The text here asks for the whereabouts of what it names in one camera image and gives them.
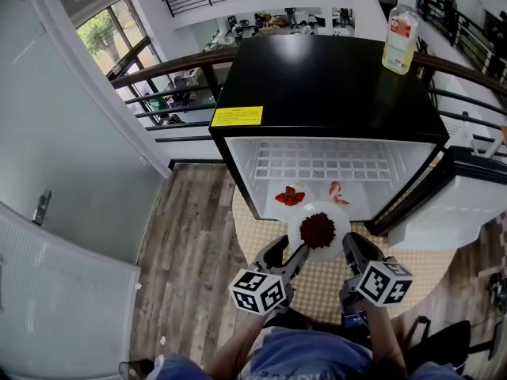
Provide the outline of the red strawberries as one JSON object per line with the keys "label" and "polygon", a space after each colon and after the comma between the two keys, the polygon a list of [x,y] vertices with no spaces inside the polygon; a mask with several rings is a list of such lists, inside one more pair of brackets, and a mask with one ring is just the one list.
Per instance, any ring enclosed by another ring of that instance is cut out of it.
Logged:
{"label": "red strawberries", "polygon": [[275,196],[275,200],[285,206],[292,207],[302,203],[305,199],[304,192],[297,192],[292,186],[286,186],[284,192]]}

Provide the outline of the black mini fridge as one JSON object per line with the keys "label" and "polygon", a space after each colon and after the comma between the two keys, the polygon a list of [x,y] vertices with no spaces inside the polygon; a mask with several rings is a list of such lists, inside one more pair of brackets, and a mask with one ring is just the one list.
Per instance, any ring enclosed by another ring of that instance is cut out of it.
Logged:
{"label": "black mini fridge", "polygon": [[383,66],[379,41],[332,36],[265,36],[246,40],[234,57],[210,134],[253,217],[266,215],[271,181],[307,184],[316,198],[328,180],[256,180],[262,139],[382,143],[391,180],[357,181],[360,212],[349,213],[398,249],[457,249],[507,211],[507,158],[475,147],[445,148],[439,109],[412,65]]}

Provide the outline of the dark wooden handrail railing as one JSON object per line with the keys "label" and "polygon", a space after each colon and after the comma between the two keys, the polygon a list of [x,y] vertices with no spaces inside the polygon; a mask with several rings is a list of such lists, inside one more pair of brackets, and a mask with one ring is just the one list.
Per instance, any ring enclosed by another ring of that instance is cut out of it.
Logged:
{"label": "dark wooden handrail railing", "polygon": [[[226,48],[221,51],[210,51],[205,53],[199,53],[195,55],[188,55],[179,59],[172,59],[170,61],[160,63],[158,65],[154,65],[144,70],[140,70],[134,74],[129,74],[125,76],[120,76],[115,79],[111,79],[110,82],[115,89],[133,86],[138,82],[147,82],[148,79],[153,79],[159,76],[172,74],[181,70],[190,70],[193,68],[199,68],[202,70],[205,83],[203,85],[195,85],[189,88],[181,88],[174,90],[166,90],[159,93],[153,93],[151,95],[145,97],[136,97],[132,99],[128,99],[125,101],[125,104],[134,104],[139,102],[147,101],[149,98],[168,96],[172,93],[187,93],[191,91],[201,91],[209,89],[212,93],[215,102],[218,100],[217,94],[220,92],[220,88],[223,87],[223,83],[218,82],[218,79],[215,74],[214,65],[230,63],[234,61],[234,56],[237,52],[237,48]],[[416,52],[414,54],[414,59],[412,62],[412,67],[414,71],[416,71],[417,76],[420,78],[421,82],[425,86],[427,93],[431,97],[446,97],[454,100],[462,101],[464,103],[479,106],[481,108],[485,108],[491,112],[496,112],[507,118],[507,111],[499,108],[498,106],[494,106],[492,104],[487,104],[486,102],[476,100],[474,98],[465,97],[464,95],[460,95],[458,93],[452,93],[450,91],[444,89],[437,89],[436,87],[430,87],[433,76],[436,72],[440,72],[443,74],[451,75],[468,82],[472,82],[481,87],[485,87],[491,90],[493,93],[498,93],[503,97],[507,97],[507,87],[502,85],[500,82],[486,76],[483,73],[480,73],[477,70],[472,70],[463,65],[459,65],[457,63],[451,62],[446,59],[442,59],[436,56],[431,56],[425,53]],[[196,104],[190,107],[183,108],[183,110],[187,110],[190,112],[198,112],[212,109],[211,104]],[[143,114],[135,115],[136,118],[141,119],[149,116],[156,115],[167,115],[171,112],[170,110],[159,110],[157,112],[145,112]],[[473,118],[465,115],[452,115],[450,112],[446,112],[443,110],[438,110],[439,114],[442,116],[446,116],[449,118],[453,118],[454,120],[459,120],[463,122],[468,122],[469,124],[476,124],[483,127],[492,128],[494,130],[507,131],[507,125],[505,127],[497,123],[491,123],[485,120],[479,120],[477,118]],[[198,121],[192,123],[183,123],[183,124],[172,124],[168,127],[146,127],[147,131],[162,131],[162,130],[173,130],[173,129],[193,129],[198,127],[207,127],[210,124],[210,121]],[[210,135],[204,135],[201,133],[200,135],[190,135],[190,136],[181,136],[181,137],[168,137],[168,138],[155,138],[156,143],[197,143],[197,142],[207,142],[211,141],[212,137]]]}

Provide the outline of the wooden table white legs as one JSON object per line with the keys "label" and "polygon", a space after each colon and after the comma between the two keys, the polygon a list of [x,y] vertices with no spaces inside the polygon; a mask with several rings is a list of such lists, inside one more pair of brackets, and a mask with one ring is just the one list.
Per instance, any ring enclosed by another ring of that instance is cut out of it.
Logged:
{"label": "wooden table white legs", "polygon": [[485,158],[507,158],[507,125],[501,126],[501,135],[497,138],[486,137],[482,135],[472,135],[472,143],[476,141],[487,144],[486,149],[475,147],[475,152]]}

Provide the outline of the person's right forearm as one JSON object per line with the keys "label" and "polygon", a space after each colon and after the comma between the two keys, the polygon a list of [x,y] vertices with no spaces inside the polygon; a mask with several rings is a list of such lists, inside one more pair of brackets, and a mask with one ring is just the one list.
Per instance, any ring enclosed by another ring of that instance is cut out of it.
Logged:
{"label": "person's right forearm", "polygon": [[407,380],[408,374],[402,350],[395,336],[386,308],[364,302],[372,344],[374,378]]}

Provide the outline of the black device blue screen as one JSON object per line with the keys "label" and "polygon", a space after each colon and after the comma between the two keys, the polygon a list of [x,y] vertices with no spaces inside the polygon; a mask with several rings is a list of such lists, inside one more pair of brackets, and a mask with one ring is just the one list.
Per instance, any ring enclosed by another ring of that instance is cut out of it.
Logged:
{"label": "black device blue screen", "polygon": [[368,327],[368,316],[365,310],[353,313],[343,313],[341,315],[341,324],[344,329],[358,329]]}

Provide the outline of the person's left forearm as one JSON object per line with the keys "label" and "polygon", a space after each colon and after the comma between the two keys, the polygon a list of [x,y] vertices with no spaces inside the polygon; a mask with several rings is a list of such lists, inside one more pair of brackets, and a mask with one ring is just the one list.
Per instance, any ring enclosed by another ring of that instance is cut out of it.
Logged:
{"label": "person's left forearm", "polygon": [[235,380],[246,365],[247,357],[267,317],[249,314],[233,335],[212,356],[204,372],[214,380]]}

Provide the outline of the person's blue shirt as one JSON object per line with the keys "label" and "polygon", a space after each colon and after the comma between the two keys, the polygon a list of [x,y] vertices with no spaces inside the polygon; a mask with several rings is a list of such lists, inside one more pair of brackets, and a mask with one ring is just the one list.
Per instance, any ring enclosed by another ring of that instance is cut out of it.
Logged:
{"label": "person's blue shirt", "polygon": [[[379,380],[372,352],[343,337],[273,327],[259,333],[235,380]],[[190,359],[160,355],[148,380],[214,380]]]}

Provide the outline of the black office chair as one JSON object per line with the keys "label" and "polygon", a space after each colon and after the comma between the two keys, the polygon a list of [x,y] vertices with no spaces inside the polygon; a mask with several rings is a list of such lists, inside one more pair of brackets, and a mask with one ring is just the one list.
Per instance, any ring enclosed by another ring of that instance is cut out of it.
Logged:
{"label": "black office chair", "polygon": [[464,367],[468,358],[479,352],[488,352],[488,360],[502,357],[503,367],[494,380],[507,380],[507,352],[500,353],[501,341],[507,340],[507,336],[502,335],[507,320],[494,326],[490,340],[476,345],[471,343],[471,323],[468,320],[449,325],[431,335],[431,320],[420,316],[409,334],[413,335],[420,324],[425,326],[421,340],[404,353],[409,380],[476,380],[464,374]]}

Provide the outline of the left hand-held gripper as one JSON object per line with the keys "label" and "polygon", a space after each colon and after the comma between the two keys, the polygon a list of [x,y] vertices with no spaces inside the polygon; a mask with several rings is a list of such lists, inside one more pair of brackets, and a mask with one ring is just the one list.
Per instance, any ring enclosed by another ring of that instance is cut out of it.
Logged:
{"label": "left hand-held gripper", "polygon": [[[252,314],[270,314],[285,311],[292,302],[294,289],[291,281],[300,273],[310,254],[302,244],[282,268],[288,236],[280,236],[267,244],[255,257],[255,264],[241,269],[229,284],[235,306]],[[275,268],[265,271],[263,268]]]}

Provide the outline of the clear bottle yellow liquid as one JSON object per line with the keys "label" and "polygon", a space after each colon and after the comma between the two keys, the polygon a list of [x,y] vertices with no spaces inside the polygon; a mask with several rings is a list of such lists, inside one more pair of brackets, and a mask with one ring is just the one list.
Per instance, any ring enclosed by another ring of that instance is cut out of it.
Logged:
{"label": "clear bottle yellow liquid", "polygon": [[406,74],[416,50],[420,17],[417,0],[397,0],[387,22],[382,64],[396,74]]}

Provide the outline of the person's black trousers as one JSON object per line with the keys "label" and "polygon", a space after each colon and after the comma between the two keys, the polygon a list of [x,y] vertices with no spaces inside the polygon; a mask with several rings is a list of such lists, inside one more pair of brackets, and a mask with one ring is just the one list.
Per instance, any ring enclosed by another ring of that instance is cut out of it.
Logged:
{"label": "person's black trousers", "polygon": [[275,314],[269,318],[263,328],[281,327],[283,329],[294,330],[314,330],[325,333],[331,333],[336,336],[344,337],[368,349],[372,348],[372,342],[369,329],[366,325],[356,327],[345,327],[344,325],[335,325],[315,321],[305,315],[289,308],[285,313]]}

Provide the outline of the black metal walkway railing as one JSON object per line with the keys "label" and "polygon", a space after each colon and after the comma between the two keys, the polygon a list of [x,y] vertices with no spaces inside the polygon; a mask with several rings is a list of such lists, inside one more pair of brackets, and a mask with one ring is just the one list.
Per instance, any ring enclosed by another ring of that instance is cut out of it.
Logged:
{"label": "black metal walkway railing", "polygon": [[[448,31],[444,25],[442,0],[426,0],[426,2],[427,10],[425,18],[427,22],[449,42]],[[456,14],[456,41],[453,45],[450,45],[462,54],[474,68],[490,76],[488,70],[490,60],[495,51],[488,32],[485,32],[479,25],[458,10],[456,10]],[[494,79],[507,87],[507,55],[501,58],[501,61],[504,65],[502,75],[500,78]]]}

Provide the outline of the white round plate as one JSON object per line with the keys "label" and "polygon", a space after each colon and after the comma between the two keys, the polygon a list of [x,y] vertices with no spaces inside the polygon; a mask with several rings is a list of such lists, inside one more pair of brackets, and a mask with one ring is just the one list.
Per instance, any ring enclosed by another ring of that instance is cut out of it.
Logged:
{"label": "white round plate", "polygon": [[[333,202],[335,195],[329,195],[332,181],[338,181],[341,184],[341,198],[349,201],[349,205],[338,205]],[[365,204],[365,191],[363,185],[358,182],[351,180],[329,180],[322,182],[316,198],[337,205],[349,213],[360,212]]]}
{"label": "white round plate", "polygon": [[319,263],[332,260],[343,253],[342,241],[344,236],[351,231],[350,221],[346,213],[334,203],[316,201],[308,203],[296,211],[288,224],[289,247],[292,251],[296,251],[303,243],[307,243],[307,241],[302,239],[300,233],[300,227],[303,225],[303,222],[321,213],[325,214],[333,223],[334,237],[332,240],[329,240],[327,245],[310,250],[307,260]]}
{"label": "white round plate", "polygon": [[[284,192],[286,186],[292,186],[297,192],[304,192],[305,199],[298,205],[288,207],[275,200],[275,196]],[[277,219],[281,222],[288,222],[292,215],[304,205],[314,200],[314,194],[310,187],[298,180],[273,180],[269,183],[269,190],[266,202],[266,215],[271,219]]]}

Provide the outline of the frosted glass door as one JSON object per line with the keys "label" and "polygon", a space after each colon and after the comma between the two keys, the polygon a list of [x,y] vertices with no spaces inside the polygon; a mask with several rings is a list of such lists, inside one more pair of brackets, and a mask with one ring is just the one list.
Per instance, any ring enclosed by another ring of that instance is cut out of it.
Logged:
{"label": "frosted glass door", "polygon": [[162,175],[97,93],[118,102],[61,6],[0,0],[0,204],[33,220],[50,192],[44,230],[133,264]]}

